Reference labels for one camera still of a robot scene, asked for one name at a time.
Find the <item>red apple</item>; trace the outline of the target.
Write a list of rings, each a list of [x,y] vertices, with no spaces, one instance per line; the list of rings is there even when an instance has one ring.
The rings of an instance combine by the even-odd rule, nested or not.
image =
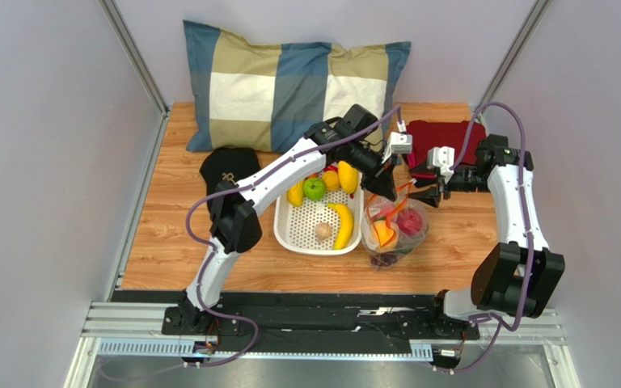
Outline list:
[[[416,236],[424,230],[423,218],[414,209],[400,211],[396,222],[400,232],[408,237]]]

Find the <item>clear zip top bag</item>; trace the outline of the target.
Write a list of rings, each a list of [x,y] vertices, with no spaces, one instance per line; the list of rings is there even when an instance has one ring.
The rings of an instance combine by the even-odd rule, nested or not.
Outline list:
[[[425,240],[429,232],[429,215],[425,206],[422,203],[417,200],[411,200],[408,198],[408,194],[413,188],[413,182],[410,179],[410,181],[408,181],[407,183],[402,184],[396,188],[397,200],[394,202],[374,194],[371,195],[367,200],[365,208],[363,210],[363,214],[361,215],[360,231],[362,246],[366,249],[369,255],[369,264],[371,255],[385,253],[377,252],[374,250],[377,245],[377,243],[371,236],[371,229],[374,221],[384,219],[388,223],[391,223],[393,226],[398,227],[396,222],[397,215],[400,211],[404,209],[414,209],[423,218],[424,230],[420,234],[413,237],[408,237],[405,234],[402,234],[399,230],[399,242],[396,248],[393,251],[386,251],[399,255],[399,260],[401,260],[406,255],[412,253]]]

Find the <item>orange yellow peach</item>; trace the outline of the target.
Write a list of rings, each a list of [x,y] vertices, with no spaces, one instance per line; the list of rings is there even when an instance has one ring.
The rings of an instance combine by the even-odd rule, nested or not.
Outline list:
[[[399,242],[399,228],[386,220],[377,220],[372,224],[371,236],[377,243],[377,252],[393,251]]]

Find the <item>dark red grape bunch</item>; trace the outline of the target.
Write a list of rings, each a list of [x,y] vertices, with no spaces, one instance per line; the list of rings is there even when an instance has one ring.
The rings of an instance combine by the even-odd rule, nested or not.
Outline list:
[[[399,255],[392,252],[378,253],[370,256],[370,265],[378,270],[392,267],[399,262]]]

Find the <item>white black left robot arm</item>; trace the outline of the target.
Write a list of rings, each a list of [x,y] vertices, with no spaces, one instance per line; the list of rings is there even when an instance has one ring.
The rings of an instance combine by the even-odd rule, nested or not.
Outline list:
[[[196,277],[177,305],[166,309],[163,334],[203,334],[213,318],[228,318],[227,314],[213,310],[226,278],[241,254],[260,241],[260,215],[301,179],[334,162],[346,162],[361,173],[362,189],[395,200],[396,157],[373,151],[362,142],[392,117],[400,116],[399,105],[378,119],[355,104],[342,117],[313,124],[291,150],[261,171],[235,183],[222,181],[212,194],[198,200],[189,212],[208,205],[210,237],[200,238],[191,229],[187,232],[208,249]]]

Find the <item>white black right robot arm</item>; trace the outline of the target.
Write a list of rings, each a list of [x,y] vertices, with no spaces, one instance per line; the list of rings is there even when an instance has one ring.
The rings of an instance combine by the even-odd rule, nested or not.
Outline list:
[[[462,323],[495,319],[509,331],[544,311],[565,261],[543,237],[533,197],[534,165],[524,145],[489,135],[475,149],[473,175],[487,184],[496,214],[498,242],[476,269],[471,285],[437,295],[438,313]]]

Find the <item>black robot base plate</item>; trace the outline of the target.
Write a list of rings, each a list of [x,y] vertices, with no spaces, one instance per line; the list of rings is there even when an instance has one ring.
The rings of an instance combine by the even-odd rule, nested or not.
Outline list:
[[[114,293],[112,302],[163,303],[175,307],[182,291],[121,290]],[[203,334],[214,333],[222,342],[224,335],[241,330],[254,343],[260,328],[324,331],[348,331],[357,324],[367,325],[369,331],[395,335],[404,329],[413,339],[424,330],[429,338],[451,339],[467,335],[474,327],[443,318],[439,303],[432,294],[403,293],[284,293],[225,291],[214,307],[227,314],[226,320],[213,318]]]

